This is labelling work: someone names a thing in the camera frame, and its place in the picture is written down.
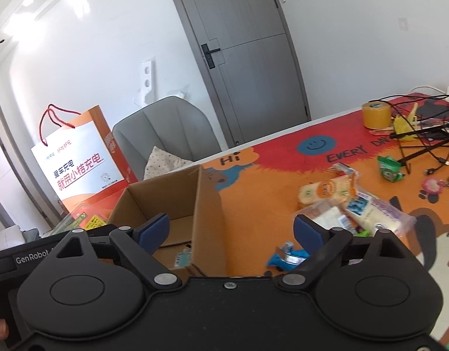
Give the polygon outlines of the green small snack packet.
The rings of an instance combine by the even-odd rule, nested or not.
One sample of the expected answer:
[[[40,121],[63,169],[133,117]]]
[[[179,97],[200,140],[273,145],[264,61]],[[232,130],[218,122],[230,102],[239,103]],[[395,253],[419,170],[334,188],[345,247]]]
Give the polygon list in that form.
[[[369,238],[371,236],[371,233],[369,232],[369,230],[358,227],[355,229],[354,236],[360,238]]]

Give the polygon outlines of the small clear candy bar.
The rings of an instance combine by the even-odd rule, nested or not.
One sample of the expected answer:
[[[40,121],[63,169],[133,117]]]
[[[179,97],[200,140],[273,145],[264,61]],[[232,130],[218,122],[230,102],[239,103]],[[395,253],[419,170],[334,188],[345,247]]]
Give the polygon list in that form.
[[[355,175],[355,177],[359,176],[358,170],[355,170],[353,167],[348,166],[342,162],[336,162],[335,164],[330,166],[330,170],[336,172],[339,175]]]

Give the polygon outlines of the orange cracker packet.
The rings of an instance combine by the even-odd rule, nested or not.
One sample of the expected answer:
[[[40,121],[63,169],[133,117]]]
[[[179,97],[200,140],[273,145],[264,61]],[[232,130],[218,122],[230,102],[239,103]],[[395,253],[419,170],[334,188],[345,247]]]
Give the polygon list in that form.
[[[300,187],[298,201],[301,206],[309,206],[323,200],[342,204],[354,198],[356,193],[355,175],[343,175]]]

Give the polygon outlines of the dotted beige cushion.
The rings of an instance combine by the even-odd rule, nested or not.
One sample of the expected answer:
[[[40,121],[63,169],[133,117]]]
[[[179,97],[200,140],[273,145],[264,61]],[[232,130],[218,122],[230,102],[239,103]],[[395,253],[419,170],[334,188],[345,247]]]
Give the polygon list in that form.
[[[152,153],[147,160],[147,165],[144,168],[143,179],[156,178],[175,170],[182,169],[182,167],[192,163],[193,161],[182,159],[154,146]]]

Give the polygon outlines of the white purple bread packet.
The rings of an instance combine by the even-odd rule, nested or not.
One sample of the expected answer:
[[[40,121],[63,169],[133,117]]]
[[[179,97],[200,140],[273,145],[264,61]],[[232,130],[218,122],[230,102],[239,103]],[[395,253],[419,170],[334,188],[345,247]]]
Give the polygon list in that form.
[[[362,190],[342,203],[342,208],[358,226],[371,235],[375,235],[378,230],[390,230],[396,236],[404,236],[416,223],[416,217],[405,214],[391,203]]]

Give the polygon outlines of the green candy packet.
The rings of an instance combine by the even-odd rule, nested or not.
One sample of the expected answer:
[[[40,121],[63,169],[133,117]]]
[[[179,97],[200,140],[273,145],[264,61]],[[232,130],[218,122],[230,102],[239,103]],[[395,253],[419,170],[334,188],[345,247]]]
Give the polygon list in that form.
[[[402,165],[390,156],[377,156],[377,165],[383,179],[390,182],[397,182],[404,177]]]

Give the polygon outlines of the pale rice cracker packet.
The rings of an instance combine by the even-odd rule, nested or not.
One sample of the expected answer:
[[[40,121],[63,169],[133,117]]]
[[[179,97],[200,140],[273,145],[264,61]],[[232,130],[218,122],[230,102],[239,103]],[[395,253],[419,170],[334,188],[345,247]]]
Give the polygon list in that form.
[[[191,262],[192,257],[192,245],[190,243],[185,243],[178,245],[178,249],[174,258],[175,268],[184,268],[188,266]]]

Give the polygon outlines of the grey door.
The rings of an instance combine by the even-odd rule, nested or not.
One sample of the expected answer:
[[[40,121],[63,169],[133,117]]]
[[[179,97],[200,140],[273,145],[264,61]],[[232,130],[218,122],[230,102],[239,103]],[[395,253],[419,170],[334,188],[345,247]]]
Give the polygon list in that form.
[[[310,121],[278,0],[173,0],[232,147]]]

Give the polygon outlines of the orange white paper bag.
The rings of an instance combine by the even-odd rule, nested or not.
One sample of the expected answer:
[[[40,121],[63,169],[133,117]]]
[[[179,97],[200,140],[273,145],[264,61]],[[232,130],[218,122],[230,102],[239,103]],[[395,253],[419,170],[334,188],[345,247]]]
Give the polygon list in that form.
[[[32,154],[66,210],[86,203],[109,214],[138,178],[101,108],[78,113],[50,104],[39,123]]]

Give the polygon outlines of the blue snack packet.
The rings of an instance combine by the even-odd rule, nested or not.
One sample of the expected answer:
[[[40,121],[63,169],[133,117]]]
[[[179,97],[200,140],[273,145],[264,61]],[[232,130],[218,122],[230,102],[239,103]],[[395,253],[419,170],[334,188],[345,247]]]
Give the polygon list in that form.
[[[292,242],[286,242],[283,246],[276,248],[269,261],[267,261],[266,267],[289,272],[308,258],[309,253],[306,250],[296,250]]]

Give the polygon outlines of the grey upholstered chair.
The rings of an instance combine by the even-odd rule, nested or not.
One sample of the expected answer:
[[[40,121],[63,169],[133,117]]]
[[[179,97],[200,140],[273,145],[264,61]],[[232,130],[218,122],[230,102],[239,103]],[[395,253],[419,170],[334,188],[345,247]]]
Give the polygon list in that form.
[[[154,147],[199,161],[221,151],[208,118],[193,104],[170,96],[125,117],[113,136],[138,180]]]

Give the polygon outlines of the pink round keychain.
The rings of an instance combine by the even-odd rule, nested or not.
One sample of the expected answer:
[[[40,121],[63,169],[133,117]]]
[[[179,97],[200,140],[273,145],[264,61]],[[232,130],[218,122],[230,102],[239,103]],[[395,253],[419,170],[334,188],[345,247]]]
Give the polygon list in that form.
[[[429,195],[438,195],[443,192],[446,184],[435,178],[427,178],[422,182],[422,189]]]

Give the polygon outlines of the white wall bracket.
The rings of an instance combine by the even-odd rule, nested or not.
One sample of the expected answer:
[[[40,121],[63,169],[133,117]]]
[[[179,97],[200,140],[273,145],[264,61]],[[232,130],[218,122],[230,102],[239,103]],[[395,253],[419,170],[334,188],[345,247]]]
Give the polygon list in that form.
[[[140,64],[140,88],[134,99],[136,106],[143,108],[155,101],[154,76],[154,58],[143,61]]]

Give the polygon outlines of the yellow tape roll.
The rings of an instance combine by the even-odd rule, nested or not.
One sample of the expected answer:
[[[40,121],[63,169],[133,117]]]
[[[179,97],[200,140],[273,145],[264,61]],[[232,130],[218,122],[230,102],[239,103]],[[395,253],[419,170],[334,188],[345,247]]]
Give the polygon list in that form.
[[[368,129],[385,129],[392,123],[391,107],[383,101],[367,102],[362,106],[362,120]]]

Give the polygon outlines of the white sandwich cake packet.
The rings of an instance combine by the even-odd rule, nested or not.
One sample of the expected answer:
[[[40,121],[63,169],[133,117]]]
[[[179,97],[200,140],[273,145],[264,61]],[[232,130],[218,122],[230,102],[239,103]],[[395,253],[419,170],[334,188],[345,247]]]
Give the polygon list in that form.
[[[342,227],[353,235],[357,234],[356,227],[353,226],[347,215],[337,205],[333,205],[327,200],[304,207],[295,215],[304,215],[326,230],[332,227]]]

